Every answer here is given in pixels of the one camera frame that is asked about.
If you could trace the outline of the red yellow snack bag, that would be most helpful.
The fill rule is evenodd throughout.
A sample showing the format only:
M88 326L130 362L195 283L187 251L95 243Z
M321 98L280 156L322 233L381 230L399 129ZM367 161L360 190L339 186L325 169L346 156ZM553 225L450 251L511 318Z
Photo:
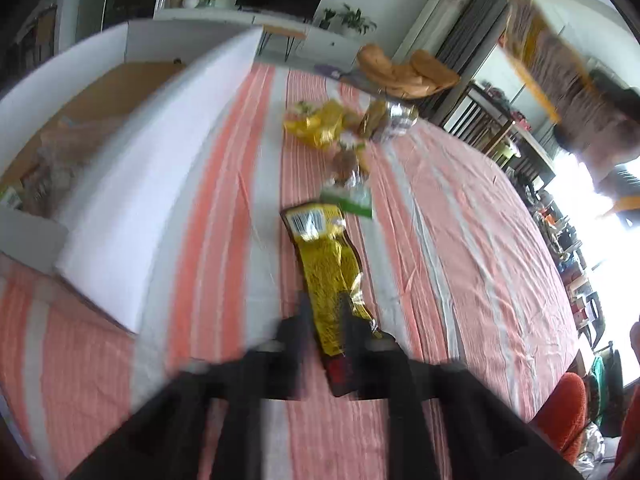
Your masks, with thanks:
M374 338L383 336L364 301L361 260L339 206L306 202L281 210L280 216L309 297L326 381L339 398L356 389L344 347L346 318L358 318L359 325L367 327Z

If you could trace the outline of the green white wafer pack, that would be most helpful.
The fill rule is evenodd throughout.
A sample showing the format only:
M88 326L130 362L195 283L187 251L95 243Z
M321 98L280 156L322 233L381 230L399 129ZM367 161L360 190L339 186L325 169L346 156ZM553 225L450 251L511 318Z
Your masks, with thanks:
M320 200L323 203L339 206L342 211L348 214L356 214L356 216L368 219L373 218L372 195L370 188L365 184L323 185Z

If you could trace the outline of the clear bun pack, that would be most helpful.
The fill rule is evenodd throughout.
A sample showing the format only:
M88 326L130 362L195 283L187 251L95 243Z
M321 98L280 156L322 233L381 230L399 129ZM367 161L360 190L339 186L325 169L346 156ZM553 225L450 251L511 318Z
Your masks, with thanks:
M338 144L332 162L332 179L341 188L353 188L369 180L370 169L367 161L367 144Z

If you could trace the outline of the yellow snack packet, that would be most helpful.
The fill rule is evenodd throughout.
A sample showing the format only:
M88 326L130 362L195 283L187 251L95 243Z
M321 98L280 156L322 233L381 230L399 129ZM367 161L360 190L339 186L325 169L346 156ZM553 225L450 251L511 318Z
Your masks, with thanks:
M357 131L361 115L337 100L297 101L284 113L283 128L308 148L361 148Z

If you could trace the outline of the green white snack pack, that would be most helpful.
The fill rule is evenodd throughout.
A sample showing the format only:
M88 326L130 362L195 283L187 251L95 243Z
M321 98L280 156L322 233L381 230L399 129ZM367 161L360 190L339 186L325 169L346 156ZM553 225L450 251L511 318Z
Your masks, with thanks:
M21 209L23 202L20 193L13 186L6 186L0 194L0 205L9 209Z

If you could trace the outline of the clear bag of bread slices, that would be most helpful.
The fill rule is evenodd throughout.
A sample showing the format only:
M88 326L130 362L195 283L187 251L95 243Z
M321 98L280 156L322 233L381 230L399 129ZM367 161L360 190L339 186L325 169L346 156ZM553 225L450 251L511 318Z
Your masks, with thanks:
M21 177L22 211L52 218L99 149L126 119L124 115L90 122L60 120L55 127L44 129L34 161Z

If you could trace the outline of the orange sausage snack bag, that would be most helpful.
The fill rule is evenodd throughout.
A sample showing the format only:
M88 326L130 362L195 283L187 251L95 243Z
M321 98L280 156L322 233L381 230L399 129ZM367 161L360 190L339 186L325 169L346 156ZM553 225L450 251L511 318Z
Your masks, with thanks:
M506 2L506 54L553 120L555 141L585 164L613 214L638 222L639 179L625 169L639 157L638 92L598 86L534 0Z

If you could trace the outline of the white cardboard box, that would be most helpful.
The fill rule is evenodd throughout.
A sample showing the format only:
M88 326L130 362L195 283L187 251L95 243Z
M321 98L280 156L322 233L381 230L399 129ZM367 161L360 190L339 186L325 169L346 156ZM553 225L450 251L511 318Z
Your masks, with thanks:
M139 20L51 58L1 101L1 177L18 180L44 129L127 116L52 218L3 208L2 254L58 278L130 333L209 133L252 68L259 28Z

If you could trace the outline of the orange lounge chair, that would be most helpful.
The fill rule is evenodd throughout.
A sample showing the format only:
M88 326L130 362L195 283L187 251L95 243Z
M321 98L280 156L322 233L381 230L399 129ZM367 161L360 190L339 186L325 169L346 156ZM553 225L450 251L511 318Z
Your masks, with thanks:
M411 101L454 87L460 76L424 50L394 63L377 44L366 44L356 55L355 68L342 79L371 94Z

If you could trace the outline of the wooden bench stool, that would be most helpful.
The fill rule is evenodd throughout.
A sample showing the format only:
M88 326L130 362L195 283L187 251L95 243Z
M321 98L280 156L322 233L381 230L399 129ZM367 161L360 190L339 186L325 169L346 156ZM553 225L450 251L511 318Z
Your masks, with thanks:
M284 62L288 62L296 44L300 44L307 38L304 30L292 29L274 25L262 25L262 38L258 44L258 55L266 52L268 44L273 39L277 39L283 44L282 58Z

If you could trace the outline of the green potted plant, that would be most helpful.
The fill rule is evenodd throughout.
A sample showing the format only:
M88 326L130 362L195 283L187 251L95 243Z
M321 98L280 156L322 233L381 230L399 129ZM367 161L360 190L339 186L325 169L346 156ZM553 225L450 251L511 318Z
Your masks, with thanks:
M337 12L337 17L340 19L341 31L346 37L359 38L378 28L378 24L364 15L360 8L354 8L347 3Z

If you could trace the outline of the small potted plant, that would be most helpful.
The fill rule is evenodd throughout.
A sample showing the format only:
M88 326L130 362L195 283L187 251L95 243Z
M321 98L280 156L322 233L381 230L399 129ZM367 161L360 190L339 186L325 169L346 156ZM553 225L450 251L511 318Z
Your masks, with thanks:
M336 11L334 9L325 8L322 11L322 17L318 24L318 27L324 30L328 30L335 17L336 17Z

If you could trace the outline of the white round vase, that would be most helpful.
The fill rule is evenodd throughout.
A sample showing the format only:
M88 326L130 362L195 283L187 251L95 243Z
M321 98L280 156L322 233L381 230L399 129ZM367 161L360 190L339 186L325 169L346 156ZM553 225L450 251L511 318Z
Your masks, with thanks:
M183 9L196 9L200 4L200 0L182 0L181 6Z

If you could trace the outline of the white standing air conditioner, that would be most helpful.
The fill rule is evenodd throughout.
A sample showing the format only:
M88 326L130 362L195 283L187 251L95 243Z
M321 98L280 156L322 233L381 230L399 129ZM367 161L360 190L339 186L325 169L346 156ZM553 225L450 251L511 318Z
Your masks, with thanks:
M436 55L470 0L427 0L394 53L394 63L407 62L417 50Z

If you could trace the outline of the grey curtain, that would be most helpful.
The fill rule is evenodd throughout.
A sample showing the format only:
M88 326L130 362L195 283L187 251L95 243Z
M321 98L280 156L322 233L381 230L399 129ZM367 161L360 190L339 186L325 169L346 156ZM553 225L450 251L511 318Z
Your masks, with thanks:
M470 0L436 58L460 76L457 84L422 100L420 116L439 124L494 48L506 24L506 0Z

